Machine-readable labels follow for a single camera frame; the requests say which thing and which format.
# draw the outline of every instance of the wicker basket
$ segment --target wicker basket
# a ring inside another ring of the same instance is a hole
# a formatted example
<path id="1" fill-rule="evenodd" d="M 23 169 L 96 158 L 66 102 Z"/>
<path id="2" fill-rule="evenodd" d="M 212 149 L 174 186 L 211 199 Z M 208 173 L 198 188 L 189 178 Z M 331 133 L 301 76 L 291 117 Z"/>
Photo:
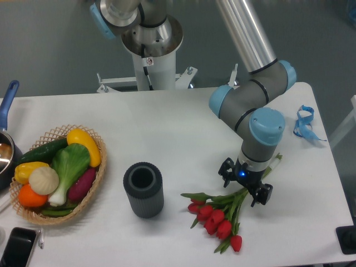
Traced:
<path id="1" fill-rule="evenodd" d="M 25 207 L 23 207 L 19 202 L 18 202 L 18 193 L 19 190 L 21 189 L 21 184 L 18 183 L 14 178 L 12 179 L 12 183 L 10 184 L 10 193 L 11 193 L 11 204 L 13 208 L 16 210 L 16 213 L 23 218 L 25 218 L 27 221 L 37 224 L 37 225 L 56 225 L 63 223 L 65 221 L 70 220 L 71 218 L 75 217 L 78 213 L 80 213 L 85 206 L 89 203 L 89 201 L 93 198 L 95 191 L 99 187 L 102 178 L 104 176 L 105 168 L 106 168 L 106 146 L 103 140 L 101 139 L 101 136 L 99 136 L 96 132 L 94 132 L 93 129 L 88 129 L 84 126 L 76 126 L 76 125 L 67 125 L 67 126 L 62 126 L 62 127 L 57 127 L 55 129 L 51 129 L 49 132 L 46 132 L 43 136 L 40 137 L 39 141 L 36 141 L 36 143 L 32 146 L 32 149 L 35 149 L 36 147 L 39 147 L 43 144 L 46 144 L 48 142 L 51 142 L 56 139 L 60 139 L 63 137 L 66 137 L 68 132 L 74 128 L 80 128 L 86 132 L 88 132 L 91 137 L 94 139 L 96 145 L 99 147 L 100 154 L 101 154 L 101 164 L 96 172 L 96 178 L 95 181 L 86 195 L 86 197 L 79 203 L 79 205 L 67 216 L 63 217 L 46 217 L 43 216 L 42 214 L 37 214 L 32 210 L 28 210 Z"/>

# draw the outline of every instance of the bok choy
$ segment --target bok choy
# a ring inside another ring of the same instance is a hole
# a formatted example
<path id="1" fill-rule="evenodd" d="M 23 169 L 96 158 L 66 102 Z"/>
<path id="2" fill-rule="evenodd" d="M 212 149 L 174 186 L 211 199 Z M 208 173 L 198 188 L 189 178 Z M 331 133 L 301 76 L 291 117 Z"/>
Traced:
<path id="1" fill-rule="evenodd" d="M 89 151 L 80 144 L 71 144 L 56 153 L 52 168 L 58 174 L 60 184 L 48 199 L 51 206 L 61 206 L 66 203 L 67 191 L 87 170 L 89 163 Z"/>

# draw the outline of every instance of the blue joint cap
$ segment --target blue joint cap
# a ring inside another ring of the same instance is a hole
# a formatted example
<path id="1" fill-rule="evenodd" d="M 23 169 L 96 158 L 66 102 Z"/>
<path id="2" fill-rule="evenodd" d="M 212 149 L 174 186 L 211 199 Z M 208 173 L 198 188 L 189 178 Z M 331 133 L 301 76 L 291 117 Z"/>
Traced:
<path id="1" fill-rule="evenodd" d="M 222 85 L 218 87 L 214 93 L 210 96 L 209 99 L 209 107 L 212 110 L 212 112 L 218 117 L 221 109 L 221 105 L 223 104 L 223 101 L 225 99 L 225 96 L 228 94 L 228 92 L 233 89 L 231 86 L 228 85 Z"/>
<path id="2" fill-rule="evenodd" d="M 288 85 L 286 91 L 291 88 L 295 82 L 296 82 L 296 71 L 295 69 L 290 65 L 288 61 L 285 60 L 280 60 L 279 63 L 283 65 L 285 70 L 287 71 L 287 76 L 288 76 Z"/>
<path id="3" fill-rule="evenodd" d="M 265 146 L 276 146 L 282 139 L 285 121 L 279 111 L 262 107 L 252 113 L 249 125 L 257 141 Z"/>
<path id="4" fill-rule="evenodd" d="M 94 22 L 102 33 L 102 35 L 104 35 L 105 38 L 110 40 L 115 39 L 115 35 L 113 35 L 112 31 L 109 29 L 104 19 L 101 17 L 101 14 L 95 3 L 90 6 L 90 14 L 93 17 Z"/>

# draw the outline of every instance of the blue pot handle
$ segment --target blue pot handle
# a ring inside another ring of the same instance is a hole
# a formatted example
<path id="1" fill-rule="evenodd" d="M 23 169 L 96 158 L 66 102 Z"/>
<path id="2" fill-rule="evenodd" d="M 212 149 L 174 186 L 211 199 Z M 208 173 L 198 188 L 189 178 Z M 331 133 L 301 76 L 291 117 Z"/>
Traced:
<path id="1" fill-rule="evenodd" d="M 7 115 L 20 83 L 12 81 L 0 105 L 0 130 L 7 130 Z"/>

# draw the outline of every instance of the orange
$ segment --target orange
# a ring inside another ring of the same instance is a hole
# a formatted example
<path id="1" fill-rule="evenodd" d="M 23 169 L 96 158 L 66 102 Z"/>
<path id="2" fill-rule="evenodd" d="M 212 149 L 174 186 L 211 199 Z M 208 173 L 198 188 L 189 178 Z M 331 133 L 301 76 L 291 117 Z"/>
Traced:
<path id="1" fill-rule="evenodd" d="M 39 195 L 29 184 L 23 185 L 18 193 L 18 201 L 25 207 L 41 207 L 48 199 L 48 195 Z"/>

